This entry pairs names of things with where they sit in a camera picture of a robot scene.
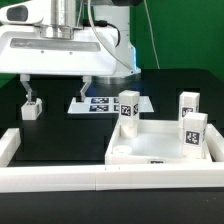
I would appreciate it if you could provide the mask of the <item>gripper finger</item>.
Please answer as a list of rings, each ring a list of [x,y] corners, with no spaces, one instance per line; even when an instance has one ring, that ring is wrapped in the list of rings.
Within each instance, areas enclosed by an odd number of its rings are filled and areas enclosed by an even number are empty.
[[[22,86],[24,87],[24,89],[27,92],[27,100],[29,103],[35,103],[37,100],[37,92],[34,91],[30,84],[30,75],[29,74],[21,74],[20,75],[20,82],[22,84]]]
[[[79,90],[77,96],[76,96],[76,101],[77,102],[84,102],[86,98],[86,92],[88,88],[90,87],[92,83],[92,78],[90,76],[83,76],[82,77],[82,86],[81,89]]]

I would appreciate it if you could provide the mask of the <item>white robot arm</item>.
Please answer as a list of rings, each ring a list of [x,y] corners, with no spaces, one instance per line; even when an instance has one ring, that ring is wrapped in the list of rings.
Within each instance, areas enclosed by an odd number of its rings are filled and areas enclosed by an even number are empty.
[[[140,72],[130,8],[142,0],[26,0],[0,8],[0,73],[15,73],[32,102],[32,75],[121,82]]]

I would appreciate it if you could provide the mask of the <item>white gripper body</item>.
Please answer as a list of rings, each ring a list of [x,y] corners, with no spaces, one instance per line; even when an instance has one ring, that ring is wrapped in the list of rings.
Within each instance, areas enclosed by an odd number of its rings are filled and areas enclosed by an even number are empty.
[[[111,76],[116,67],[91,28],[62,40],[41,38],[33,26],[0,27],[0,73]]]

